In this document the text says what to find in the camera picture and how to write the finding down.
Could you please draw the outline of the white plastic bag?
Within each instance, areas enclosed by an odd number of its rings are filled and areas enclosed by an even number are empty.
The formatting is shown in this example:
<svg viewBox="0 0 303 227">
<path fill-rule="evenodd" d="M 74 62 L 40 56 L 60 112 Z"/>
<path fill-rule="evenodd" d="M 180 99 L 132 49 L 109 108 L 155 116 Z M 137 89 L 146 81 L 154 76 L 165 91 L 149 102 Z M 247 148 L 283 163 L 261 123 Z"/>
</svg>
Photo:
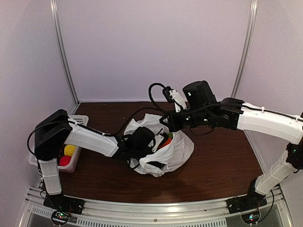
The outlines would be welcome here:
<svg viewBox="0 0 303 227">
<path fill-rule="evenodd" d="M 139 127 L 146 127 L 153 133 L 158 133 L 160 130 L 169 133 L 168 127 L 160 123 L 160 118 L 160 115 L 147 113 L 142 120 L 132 119 L 124 130 L 124 135 L 133 134 Z M 139 160 L 132 158 L 130 167 L 142 175 L 161 177 L 185 164 L 193 151 L 193 141 L 182 131 L 174 132 L 172 141 L 168 145 Z"/>
</svg>

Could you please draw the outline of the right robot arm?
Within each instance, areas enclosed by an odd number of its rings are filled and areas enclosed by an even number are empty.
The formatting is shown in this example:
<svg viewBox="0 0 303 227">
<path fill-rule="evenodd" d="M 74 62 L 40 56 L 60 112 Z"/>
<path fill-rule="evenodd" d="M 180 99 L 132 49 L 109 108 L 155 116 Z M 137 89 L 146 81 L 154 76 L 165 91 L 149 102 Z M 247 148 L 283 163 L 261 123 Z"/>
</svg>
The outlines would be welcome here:
<svg viewBox="0 0 303 227">
<path fill-rule="evenodd" d="M 288 141 L 282 156 L 264 174 L 253 179 L 247 195 L 228 199 L 230 213 L 266 205 L 265 196 L 290 174 L 303 168 L 303 118 L 298 115 L 257 107 L 236 98 L 218 102 L 207 81 L 196 81 L 183 88 L 186 99 L 169 86 L 162 93 L 174 110 L 166 111 L 160 122 L 170 132 L 185 127 L 208 126 L 230 130 L 256 131 Z"/>
</svg>

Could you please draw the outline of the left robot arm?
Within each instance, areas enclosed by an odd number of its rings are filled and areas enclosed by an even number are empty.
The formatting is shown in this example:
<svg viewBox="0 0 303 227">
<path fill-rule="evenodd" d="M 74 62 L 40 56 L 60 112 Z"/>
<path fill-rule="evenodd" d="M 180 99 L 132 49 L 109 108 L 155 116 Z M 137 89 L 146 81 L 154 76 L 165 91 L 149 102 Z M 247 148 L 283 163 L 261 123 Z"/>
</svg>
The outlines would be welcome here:
<svg viewBox="0 0 303 227">
<path fill-rule="evenodd" d="M 51 207 L 71 213 L 81 213 L 83 200 L 64 196 L 57 157 L 63 145 L 74 145 L 95 151 L 106 157 L 130 161 L 154 154 L 164 137 L 146 127 L 122 137 L 110 135 L 79 124 L 60 109 L 40 122 L 35 130 L 34 155 L 45 184 L 46 200 Z"/>
</svg>

